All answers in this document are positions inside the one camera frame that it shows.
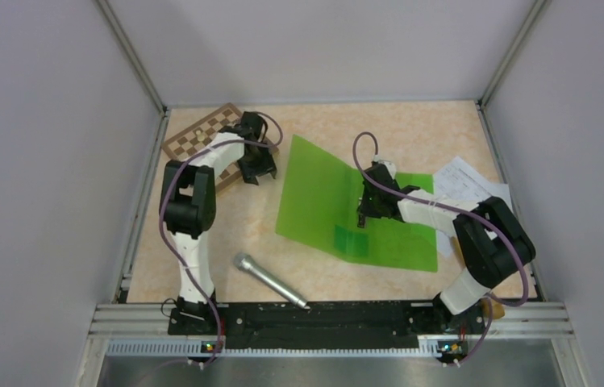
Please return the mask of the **green plastic folder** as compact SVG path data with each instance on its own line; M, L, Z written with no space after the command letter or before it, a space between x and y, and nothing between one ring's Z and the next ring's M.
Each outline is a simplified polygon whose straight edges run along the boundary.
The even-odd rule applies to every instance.
M387 218L358 227L362 191L357 169L294 135L275 231L349 263L437 272L432 227Z

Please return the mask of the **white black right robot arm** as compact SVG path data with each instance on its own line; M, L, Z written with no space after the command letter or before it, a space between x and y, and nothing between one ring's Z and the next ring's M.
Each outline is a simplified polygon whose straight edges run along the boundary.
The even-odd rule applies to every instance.
M536 257L535 245L506 202L490 196L481 202L437 198L415 185L399 186L390 163L375 160L361 170L363 193L358 226L368 218L419 224L456 238L464 268L433 300L432 320L443 332L465 321L465 311L514 273L524 273Z

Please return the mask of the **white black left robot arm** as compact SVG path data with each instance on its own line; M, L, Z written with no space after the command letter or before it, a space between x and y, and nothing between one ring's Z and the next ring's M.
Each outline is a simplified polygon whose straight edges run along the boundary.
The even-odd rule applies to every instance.
M215 286L209 269L208 237L217 212L216 179L234 165L244 183L275 177L273 149L267 138L269 115L245 111L239 121L219 130L213 139L186 160L165 165L159 207L159 232L181 270L175 309L199 333L217 326Z

